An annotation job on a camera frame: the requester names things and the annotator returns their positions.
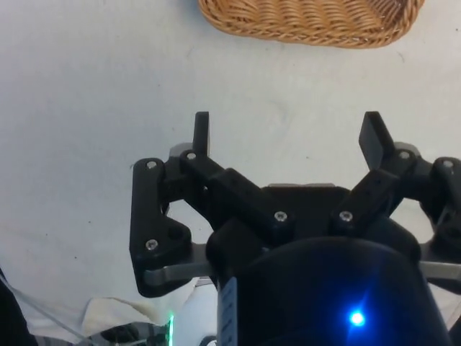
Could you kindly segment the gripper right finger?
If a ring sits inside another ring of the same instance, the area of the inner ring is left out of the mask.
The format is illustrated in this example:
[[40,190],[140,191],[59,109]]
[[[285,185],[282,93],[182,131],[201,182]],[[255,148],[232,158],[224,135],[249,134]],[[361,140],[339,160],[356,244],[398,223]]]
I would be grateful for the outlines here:
[[398,145],[375,111],[364,115],[359,146],[369,171],[332,213],[333,233],[361,236],[372,222],[390,216],[409,199],[419,202],[431,221],[435,243],[459,249],[460,160],[439,157],[430,163]]

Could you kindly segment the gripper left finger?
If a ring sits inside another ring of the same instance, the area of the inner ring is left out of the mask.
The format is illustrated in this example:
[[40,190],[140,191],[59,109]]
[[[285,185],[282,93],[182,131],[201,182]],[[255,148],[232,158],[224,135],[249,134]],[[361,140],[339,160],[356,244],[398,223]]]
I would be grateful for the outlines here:
[[[227,270],[247,265],[265,249],[293,238],[295,217],[275,197],[208,154],[210,116],[198,112],[191,143],[168,160],[147,158],[133,167],[130,256],[138,291],[157,298],[209,277],[218,283]],[[211,226],[204,244],[192,241],[169,206],[183,200]]]

